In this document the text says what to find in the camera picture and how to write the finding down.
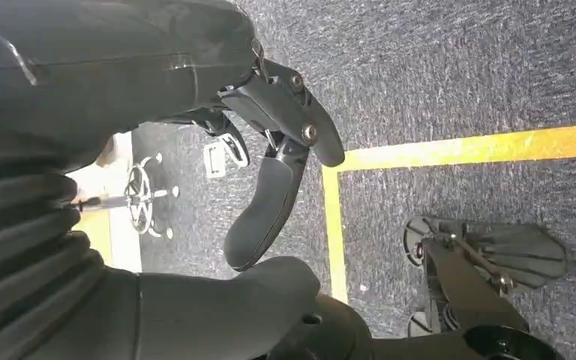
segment screw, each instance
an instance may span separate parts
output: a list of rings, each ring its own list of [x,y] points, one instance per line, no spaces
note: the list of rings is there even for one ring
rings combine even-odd
[[[290,77],[290,83],[295,90],[301,90],[304,87],[304,80],[300,75],[292,75]]]
[[[317,142],[317,127],[312,124],[304,125],[304,127],[301,129],[301,137],[304,138],[306,144],[312,146]]]

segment bolt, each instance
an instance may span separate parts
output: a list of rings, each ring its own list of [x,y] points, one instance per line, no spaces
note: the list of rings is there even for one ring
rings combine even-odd
[[[306,124],[301,129],[301,137],[309,146],[314,145],[317,142],[317,127],[312,124]]]
[[[507,274],[501,274],[499,276],[500,289],[503,293],[509,294],[509,291],[515,288],[515,283]]]
[[[304,87],[304,80],[302,79],[301,75],[292,75],[290,77],[290,83],[295,90],[301,90]]]

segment yellow floor tape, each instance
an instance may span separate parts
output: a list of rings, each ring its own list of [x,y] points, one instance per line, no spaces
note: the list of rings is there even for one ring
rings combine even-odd
[[[347,151],[344,163],[335,168],[324,166],[322,174],[332,296],[342,302],[348,301],[339,173],[564,158],[576,158],[576,126]]]

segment gray carpet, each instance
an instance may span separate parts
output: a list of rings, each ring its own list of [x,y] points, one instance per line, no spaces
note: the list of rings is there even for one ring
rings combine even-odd
[[[268,57],[305,75],[347,149],[576,125],[576,1],[240,3]],[[237,125],[261,156],[263,139]],[[182,189],[160,209],[175,239],[143,237],[144,269],[232,276],[221,243],[252,197],[259,158],[208,180],[201,155],[211,140],[201,130],[146,124],[134,140],[137,157],[163,153],[164,181]],[[576,359],[576,160],[352,172],[340,185],[350,303],[375,335],[401,335],[418,301],[420,274],[398,245],[402,219],[535,221],[567,244],[574,266],[564,280],[513,300],[537,335]],[[329,291],[320,166],[312,158],[268,253],[278,254],[306,260]]]

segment floor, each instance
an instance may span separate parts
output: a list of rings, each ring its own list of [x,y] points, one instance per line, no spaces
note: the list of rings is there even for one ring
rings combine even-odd
[[[267,56],[305,75],[346,150],[576,125],[576,1],[240,2]],[[233,121],[253,163],[231,163],[217,179],[206,178],[203,146],[212,140],[199,128],[145,124],[133,133],[134,157],[161,152],[160,182],[181,188],[178,199],[157,209],[170,219],[174,239],[141,238],[145,271],[233,276],[222,241],[252,197],[266,147],[241,119]],[[548,145],[565,141],[558,136]],[[326,293],[344,277],[349,303],[374,335],[400,337],[422,283],[401,253],[405,218],[536,222],[566,244],[571,271],[512,301],[535,334],[576,359],[576,157],[559,157],[338,174],[341,275],[330,260],[336,250],[329,249],[326,184],[312,157],[292,216],[267,256],[302,258]]]

